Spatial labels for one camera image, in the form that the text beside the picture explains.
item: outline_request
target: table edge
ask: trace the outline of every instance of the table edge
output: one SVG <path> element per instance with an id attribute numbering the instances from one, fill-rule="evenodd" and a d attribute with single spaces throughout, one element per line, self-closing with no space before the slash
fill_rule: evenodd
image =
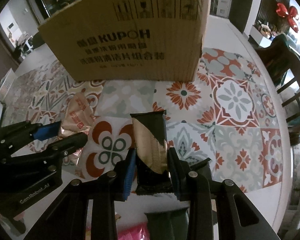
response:
<path id="1" fill-rule="evenodd" d="M 281 105 L 281 101 L 277 91 L 275 90 L 275 86 L 270 78 L 270 75 L 261 61 L 260 57 L 248 42 L 248 40 L 239 32 L 239 30 L 228 20 L 227 24 L 232 29 L 234 34 L 241 41 L 246 51 L 252 58 L 252 60 L 257 65 L 260 70 L 262 76 L 265 79 L 266 86 L 269 90 L 269 94 L 274 104 L 274 108 L 276 110 L 277 119 L 279 123 L 279 130 L 281 135 L 281 144 L 282 144 L 282 158 L 283 158 L 283 172 L 282 172 L 282 186 L 280 190 L 279 203 L 277 207 L 277 212 L 274 217 L 274 221 L 272 223 L 272 228 L 275 232 L 278 232 L 280 225 L 283 220 L 283 216 L 287 209 L 288 201 L 290 199 L 291 189 L 292 189 L 292 172 L 293 172 L 293 158 L 290 152 L 290 138 L 288 132 L 288 125 L 285 118 L 285 112 Z"/>

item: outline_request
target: cardboard box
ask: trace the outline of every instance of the cardboard box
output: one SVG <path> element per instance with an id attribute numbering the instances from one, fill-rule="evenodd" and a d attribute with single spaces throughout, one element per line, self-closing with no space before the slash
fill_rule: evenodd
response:
<path id="1" fill-rule="evenodd" d="M 210 0 L 81 0 L 39 31 L 77 81 L 192 81 Z"/>

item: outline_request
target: wooden chair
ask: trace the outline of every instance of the wooden chair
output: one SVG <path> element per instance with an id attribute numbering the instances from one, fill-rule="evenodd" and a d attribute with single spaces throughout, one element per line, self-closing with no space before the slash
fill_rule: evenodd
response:
<path id="1" fill-rule="evenodd" d="M 295 81 L 297 81 L 297 83 L 300 87 L 300 59 L 299 59 L 299 57 L 295 53 L 293 53 L 291 51 L 288 51 L 285 55 L 282 55 L 280 57 L 280 59 L 283 59 L 285 61 L 285 65 L 284 65 L 285 70 L 284 71 L 287 71 L 288 69 L 290 69 L 292 74 L 294 75 L 294 78 L 291 79 L 285 85 L 283 85 L 281 88 L 279 88 L 277 90 L 278 94 L 280 94 L 285 89 L 287 89 Z M 282 106 L 283 107 L 287 106 L 288 104 L 290 104 L 294 100 L 298 100 L 299 97 L 300 97 L 300 92 L 296 93 L 293 97 L 291 97 L 291 98 L 287 99 L 286 101 L 284 101 L 282 103 Z M 298 117 L 300 117 L 300 111 L 293 114 L 292 116 L 288 117 L 286 119 L 287 123 L 289 123 L 290 121 L 292 121 L 292 120 L 294 120 L 295 118 L 298 118 Z M 293 146 L 293 145 L 296 145 L 296 144 L 300 143 L 300 141 L 299 141 L 300 124 L 299 125 L 288 126 L 288 130 L 289 130 L 291 145 Z"/>
<path id="2" fill-rule="evenodd" d="M 256 49 L 256 52 L 266 66 L 274 85 L 279 85 L 289 69 L 286 55 L 290 49 L 285 36 L 281 34 L 275 37 L 269 47 Z"/>

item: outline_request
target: tile pattern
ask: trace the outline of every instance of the tile pattern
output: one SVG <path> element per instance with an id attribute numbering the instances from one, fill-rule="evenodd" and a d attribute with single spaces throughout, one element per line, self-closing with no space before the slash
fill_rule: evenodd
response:
<path id="1" fill-rule="evenodd" d="M 55 122 L 73 95 L 83 92 L 97 117 L 75 167 L 93 179 L 124 159 L 133 145 L 130 113 L 167 110 L 169 147 L 195 164 L 212 159 L 213 178 L 231 178 L 243 192 L 282 181 L 282 149 L 276 112 L 256 65 L 238 54 L 203 49 L 193 82 L 75 82 L 53 61 L 19 77 L 9 92 L 3 124 Z M 33 142 L 29 151 L 44 149 Z M 64 168 L 69 168 L 64 160 Z"/>

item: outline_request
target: food wrapper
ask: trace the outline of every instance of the food wrapper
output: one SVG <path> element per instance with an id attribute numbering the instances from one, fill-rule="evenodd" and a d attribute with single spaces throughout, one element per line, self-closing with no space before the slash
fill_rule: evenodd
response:
<path id="1" fill-rule="evenodd" d="M 95 117 L 90 109 L 87 99 L 83 93 L 76 93 L 68 104 L 66 114 L 61 122 L 58 137 L 60 139 L 84 132 L 89 134 L 90 128 L 95 121 Z M 75 153 L 64 158 L 64 165 L 78 164 L 82 148 Z"/>
<path id="2" fill-rule="evenodd" d="M 118 233 L 118 240 L 150 240 L 147 224 L 140 224 Z"/>
<path id="3" fill-rule="evenodd" d="M 137 148 L 137 195 L 173 192 L 167 167 L 166 111 L 130 114 Z"/>

